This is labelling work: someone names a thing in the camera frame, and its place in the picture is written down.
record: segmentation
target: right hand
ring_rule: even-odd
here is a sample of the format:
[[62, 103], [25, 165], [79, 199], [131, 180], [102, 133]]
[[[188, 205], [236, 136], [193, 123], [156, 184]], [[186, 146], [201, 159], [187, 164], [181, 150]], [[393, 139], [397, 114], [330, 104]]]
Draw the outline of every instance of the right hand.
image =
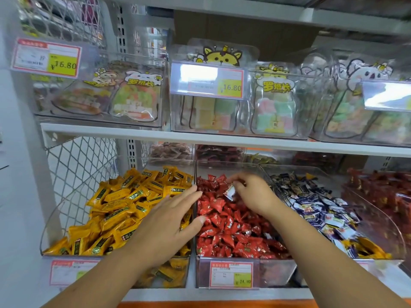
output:
[[275, 204], [280, 202], [265, 180], [255, 174], [240, 172], [229, 177], [227, 183], [233, 183], [235, 191], [250, 210], [267, 219], [275, 210]]

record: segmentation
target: metal shelf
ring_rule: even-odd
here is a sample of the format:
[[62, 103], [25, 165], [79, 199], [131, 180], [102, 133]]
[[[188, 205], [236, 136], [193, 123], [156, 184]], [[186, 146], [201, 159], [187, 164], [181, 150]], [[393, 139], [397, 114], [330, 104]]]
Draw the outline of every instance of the metal shelf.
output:
[[59, 123], [41, 123], [40, 125], [46, 142], [48, 142], [50, 138], [55, 138], [59, 134], [65, 134], [101, 138], [168, 141], [221, 146], [258, 147], [271, 149], [275, 148], [280, 150], [381, 155], [411, 158], [411, 148], [342, 144], [331, 142], [309, 142], [305, 140], [259, 138], [233, 135], [164, 132], [131, 128], [120, 129], [104, 126], [72, 125]]
[[411, 35], [411, 23], [393, 18], [342, 13], [249, 0], [111, 0], [175, 10], [274, 20], [376, 34]]

